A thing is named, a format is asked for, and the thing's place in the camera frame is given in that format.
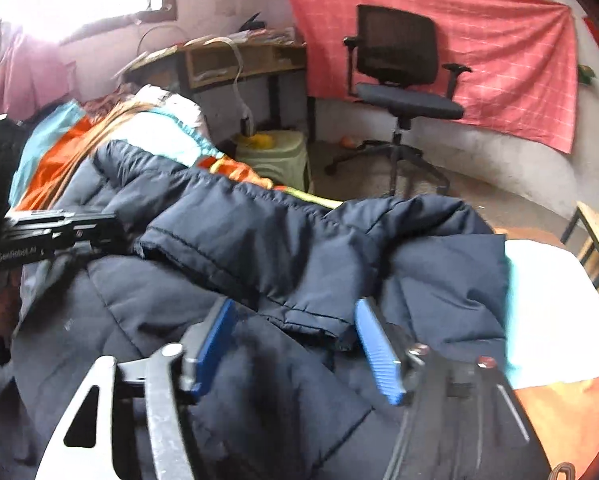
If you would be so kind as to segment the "navy padded jacket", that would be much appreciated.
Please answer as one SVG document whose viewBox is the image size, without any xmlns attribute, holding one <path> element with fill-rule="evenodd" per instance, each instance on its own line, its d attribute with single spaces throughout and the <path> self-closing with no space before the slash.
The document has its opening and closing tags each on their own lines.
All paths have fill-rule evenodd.
<svg viewBox="0 0 599 480">
<path fill-rule="evenodd" d="M 111 141 L 58 207 L 112 212 L 129 246 L 23 270 L 0 369 L 0 479 L 34 477 L 95 359 L 150 356 L 220 296 L 236 302 L 234 342 L 188 413 L 214 479 L 383 476 L 400 410 L 358 347 L 362 297 L 449 358 L 505 357 L 505 240 L 456 198 L 329 209 Z"/>
</svg>

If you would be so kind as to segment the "colourful striped bed blanket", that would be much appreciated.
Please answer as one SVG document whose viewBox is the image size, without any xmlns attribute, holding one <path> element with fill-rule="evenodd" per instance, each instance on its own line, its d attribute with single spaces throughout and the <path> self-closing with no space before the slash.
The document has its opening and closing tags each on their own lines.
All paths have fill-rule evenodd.
<svg viewBox="0 0 599 480">
<path fill-rule="evenodd" d="M 142 89 L 102 122 L 82 122 L 80 131 L 104 133 L 106 140 L 84 153 L 61 138 L 39 162 L 27 189 L 12 192 L 15 208 L 57 207 L 82 162 L 111 141 L 325 208 L 346 203 L 280 188 L 220 156 L 206 139 L 200 108 L 158 88 Z M 564 249 L 526 234 L 503 239 L 509 261 L 504 359 L 510 382 L 549 461 L 568 460 L 585 470 L 599 452 L 599 296 Z"/>
</svg>

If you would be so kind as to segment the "green plastic stool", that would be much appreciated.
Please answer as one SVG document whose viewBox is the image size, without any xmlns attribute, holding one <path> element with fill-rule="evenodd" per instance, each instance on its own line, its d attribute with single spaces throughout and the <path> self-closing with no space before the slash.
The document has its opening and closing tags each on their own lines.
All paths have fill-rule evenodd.
<svg viewBox="0 0 599 480">
<path fill-rule="evenodd" d="M 249 165 L 260 177 L 301 192 L 313 191 L 306 138 L 301 131 L 269 130 L 252 136 L 237 134 L 234 158 Z"/>
</svg>

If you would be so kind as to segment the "wooden desk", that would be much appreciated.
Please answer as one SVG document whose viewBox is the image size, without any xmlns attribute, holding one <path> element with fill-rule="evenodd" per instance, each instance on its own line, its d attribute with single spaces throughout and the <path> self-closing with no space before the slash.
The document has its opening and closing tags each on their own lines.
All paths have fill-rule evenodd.
<svg viewBox="0 0 599 480">
<path fill-rule="evenodd" d="M 118 77 L 129 84 L 153 84 L 188 99 L 201 92 L 232 87 L 250 79 L 266 80 L 267 129 L 282 127 L 280 78 L 305 72 L 304 42 L 251 35 L 236 44 L 230 37 L 204 36 L 184 44 L 144 52 L 121 69 Z"/>
</svg>

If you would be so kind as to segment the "black office chair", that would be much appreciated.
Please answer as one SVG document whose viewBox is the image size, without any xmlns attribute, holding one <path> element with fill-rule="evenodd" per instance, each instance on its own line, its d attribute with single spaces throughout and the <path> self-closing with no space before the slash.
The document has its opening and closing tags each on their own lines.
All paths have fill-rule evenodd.
<svg viewBox="0 0 599 480">
<path fill-rule="evenodd" d="M 388 194 L 396 194 L 398 164 L 410 162 L 436 181 L 436 192 L 446 195 L 449 179 L 423 158 L 423 152 L 401 142 L 414 118 L 459 120 L 464 107 L 453 97 L 458 79 L 471 67 L 439 62 L 437 29 L 427 16 L 385 6 L 357 6 L 357 34 L 343 40 L 347 50 L 347 93 L 362 104 L 383 110 L 396 118 L 389 141 L 361 142 L 347 155 L 337 156 L 324 168 L 336 174 L 344 162 L 367 156 L 389 159 Z"/>
</svg>

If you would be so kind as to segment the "red checked wall cloth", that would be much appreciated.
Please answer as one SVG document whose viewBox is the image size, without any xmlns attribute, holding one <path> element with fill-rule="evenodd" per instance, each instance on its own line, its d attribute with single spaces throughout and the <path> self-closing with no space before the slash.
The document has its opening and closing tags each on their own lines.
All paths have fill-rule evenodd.
<svg viewBox="0 0 599 480">
<path fill-rule="evenodd" d="M 572 11 L 549 0 L 290 0 L 308 56 L 308 90 L 347 98 L 343 39 L 357 8 L 374 4 L 430 18 L 441 62 L 471 67 L 456 93 L 467 125 L 569 154 L 575 139 L 576 35 Z"/>
</svg>

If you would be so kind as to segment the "red paper wall decoration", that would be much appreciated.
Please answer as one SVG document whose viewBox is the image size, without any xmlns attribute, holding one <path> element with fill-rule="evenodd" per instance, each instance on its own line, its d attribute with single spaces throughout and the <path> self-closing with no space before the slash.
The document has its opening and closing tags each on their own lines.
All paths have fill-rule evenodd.
<svg viewBox="0 0 599 480">
<path fill-rule="evenodd" d="M 595 21 L 589 15 L 585 15 L 583 17 L 583 21 L 587 29 L 591 33 L 593 40 L 595 40 L 595 44 L 599 48 L 599 27 L 595 24 Z"/>
</svg>

